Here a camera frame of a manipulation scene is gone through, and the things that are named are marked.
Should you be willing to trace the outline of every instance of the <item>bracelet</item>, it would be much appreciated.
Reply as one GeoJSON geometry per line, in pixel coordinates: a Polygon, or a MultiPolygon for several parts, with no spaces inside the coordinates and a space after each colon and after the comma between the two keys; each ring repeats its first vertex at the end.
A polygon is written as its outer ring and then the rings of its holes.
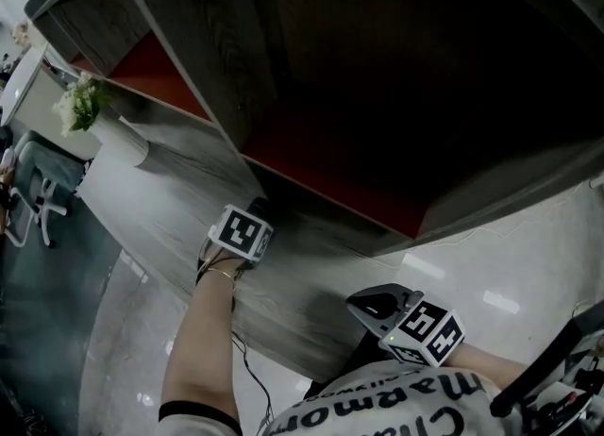
{"type": "Polygon", "coordinates": [[[233,283],[233,292],[235,292],[235,279],[231,275],[229,275],[227,272],[225,272],[224,270],[221,270],[220,268],[213,268],[213,267],[207,268],[206,272],[218,272],[218,273],[221,273],[221,274],[227,276],[230,279],[230,281],[233,283]]]}

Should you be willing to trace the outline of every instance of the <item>forearm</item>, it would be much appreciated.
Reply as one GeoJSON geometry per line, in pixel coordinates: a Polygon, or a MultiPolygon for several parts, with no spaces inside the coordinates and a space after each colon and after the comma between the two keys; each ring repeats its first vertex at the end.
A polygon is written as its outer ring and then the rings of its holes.
{"type": "MultiPolygon", "coordinates": [[[[227,266],[220,268],[230,273],[227,266]]],[[[199,280],[168,360],[162,403],[198,402],[239,419],[232,382],[232,292],[224,274],[209,271],[199,280]]]]}
{"type": "Polygon", "coordinates": [[[448,367],[469,369],[490,379],[499,389],[504,390],[527,368],[519,362],[509,361],[470,344],[459,344],[445,362],[448,367]]]}

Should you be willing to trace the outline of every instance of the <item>gray desk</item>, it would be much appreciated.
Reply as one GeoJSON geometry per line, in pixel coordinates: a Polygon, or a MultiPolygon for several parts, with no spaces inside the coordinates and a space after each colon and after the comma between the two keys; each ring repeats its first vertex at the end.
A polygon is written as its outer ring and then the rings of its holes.
{"type": "MultiPolygon", "coordinates": [[[[213,129],[159,105],[139,117],[133,125],[151,142],[148,159],[133,168],[102,147],[80,192],[124,249],[187,301],[210,225],[226,203],[246,207],[259,193],[213,129]]],[[[392,281],[402,256],[367,259],[292,216],[277,226],[260,267],[242,278],[234,327],[300,374],[333,377],[363,333],[344,299],[392,281]]]]}

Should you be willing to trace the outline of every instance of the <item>t-shirt sleeve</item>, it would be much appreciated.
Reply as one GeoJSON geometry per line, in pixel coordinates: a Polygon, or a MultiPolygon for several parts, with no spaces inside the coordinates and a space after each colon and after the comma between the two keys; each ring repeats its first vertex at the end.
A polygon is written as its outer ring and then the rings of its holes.
{"type": "Polygon", "coordinates": [[[228,414],[205,404],[172,401],[159,408],[157,436],[243,436],[228,414]]]}

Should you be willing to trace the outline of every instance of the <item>black lettering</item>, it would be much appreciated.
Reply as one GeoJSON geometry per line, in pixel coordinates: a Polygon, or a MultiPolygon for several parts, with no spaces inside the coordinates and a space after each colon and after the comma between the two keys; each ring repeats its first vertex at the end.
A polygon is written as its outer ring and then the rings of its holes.
{"type": "Polygon", "coordinates": [[[407,400],[407,395],[399,387],[394,388],[387,393],[377,393],[377,395],[380,396],[378,404],[381,408],[391,408],[392,406],[396,406],[399,402],[407,400]]]}
{"type": "Polygon", "coordinates": [[[302,419],[300,419],[300,423],[305,428],[314,428],[315,426],[319,426],[319,425],[322,425],[323,423],[325,423],[325,420],[327,419],[328,416],[329,416],[328,408],[317,408],[316,410],[311,411],[308,414],[305,414],[304,416],[302,416],[302,419]],[[314,417],[315,414],[318,414],[319,417],[317,417],[316,420],[313,421],[312,418],[314,417]]]}
{"type": "Polygon", "coordinates": [[[374,436],[386,436],[386,434],[388,434],[388,436],[396,436],[396,429],[385,428],[383,431],[376,432],[376,434],[374,434],[374,436]]]}
{"type": "Polygon", "coordinates": [[[470,376],[476,384],[475,387],[470,387],[470,384],[461,372],[455,373],[455,378],[457,379],[458,384],[460,385],[460,391],[458,393],[455,393],[455,391],[453,390],[453,385],[451,384],[451,379],[449,378],[449,376],[438,376],[438,379],[441,381],[443,391],[445,391],[446,396],[449,399],[457,401],[464,394],[471,395],[476,391],[484,392],[484,389],[482,388],[482,384],[480,383],[480,379],[478,378],[478,376],[476,374],[471,374],[470,376]]]}
{"type": "Polygon", "coordinates": [[[436,423],[445,414],[451,416],[451,419],[453,420],[453,432],[443,434],[443,436],[460,436],[460,434],[463,433],[465,423],[463,422],[463,416],[453,408],[440,408],[439,410],[434,412],[434,415],[430,418],[430,423],[436,423]]]}
{"type": "Polygon", "coordinates": [[[426,432],[426,427],[424,426],[424,419],[422,418],[422,416],[418,416],[415,420],[415,427],[417,428],[417,434],[419,436],[428,436],[428,433],[426,432]]]}
{"type": "Polygon", "coordinates": [[[413,382],[409,387],[422,394],[431,394],[436,392],[436,389],[430,389],[433,383],[434,379],[432,377],[425,377],[418,382],[413,382]]]}
{"type": "Polygon", "coordinates": [[[348,404],[349,406],[345,408],[344,403],[337,402],[333,405],[333,409],[338,416],[347,416],[352,411],[370,410],[374,407],[374,401],[372,401],[371,397],[364,397],[362,404],[357,399],[350,399],[348,404]]]}
{"type": "Polygon", "coordinates": [[[287,427],[282,428],[281,425],[277,427],[274,431],[270,431],[268,436],[275,436],[277,434],[281,434],[283,432],[291,432],[296,431],[298,429],[298,416],[292,416],[287,421],[287,427]]]}

